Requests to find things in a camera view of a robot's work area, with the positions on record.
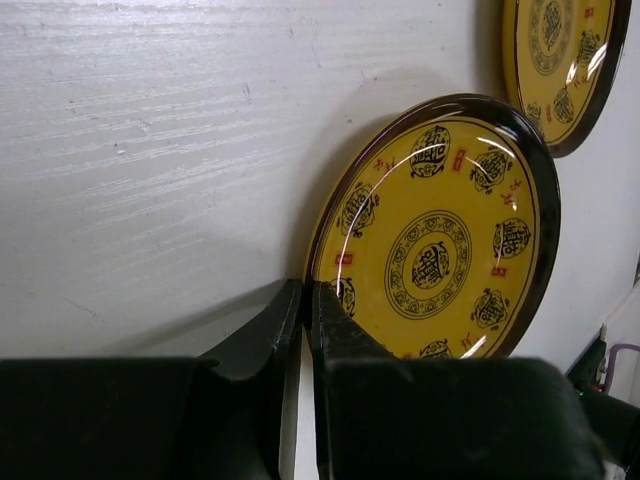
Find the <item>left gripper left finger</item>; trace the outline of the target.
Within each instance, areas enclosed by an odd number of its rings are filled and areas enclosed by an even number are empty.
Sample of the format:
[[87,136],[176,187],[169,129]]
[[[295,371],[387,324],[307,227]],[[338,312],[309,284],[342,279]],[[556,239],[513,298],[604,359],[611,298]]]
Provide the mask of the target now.
[[5,479],[280,479],[302,286],[198,356],[5,359]]

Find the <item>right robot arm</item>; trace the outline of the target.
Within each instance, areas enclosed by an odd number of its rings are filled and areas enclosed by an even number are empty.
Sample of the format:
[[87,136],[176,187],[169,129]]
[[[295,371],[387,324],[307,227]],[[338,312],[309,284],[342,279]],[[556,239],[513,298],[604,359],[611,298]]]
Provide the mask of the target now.
[[604,451],[607,479],[639,477],[639,287],[604,321],[568,374]]

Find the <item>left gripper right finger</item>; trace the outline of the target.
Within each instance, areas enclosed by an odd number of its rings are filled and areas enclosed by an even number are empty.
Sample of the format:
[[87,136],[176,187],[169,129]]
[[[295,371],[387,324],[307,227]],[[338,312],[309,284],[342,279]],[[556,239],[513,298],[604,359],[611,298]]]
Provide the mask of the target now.
[[398,359],[311,295],[317,467],[323,479],[601,479],[578,394],[536,358]]

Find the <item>yellow brown plate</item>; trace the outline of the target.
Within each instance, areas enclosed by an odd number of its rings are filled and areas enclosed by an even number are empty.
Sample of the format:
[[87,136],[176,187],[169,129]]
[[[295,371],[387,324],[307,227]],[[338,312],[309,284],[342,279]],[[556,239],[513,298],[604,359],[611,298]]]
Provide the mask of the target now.
[[403,112],[355,156],[312,234],[306,283],[404,359],[511,354],[557,256],[554,160],[516,108],[480,94]]
[[509,101],[565,157],[589,136],[615,81],[630,1],[505,1],[502,62]]

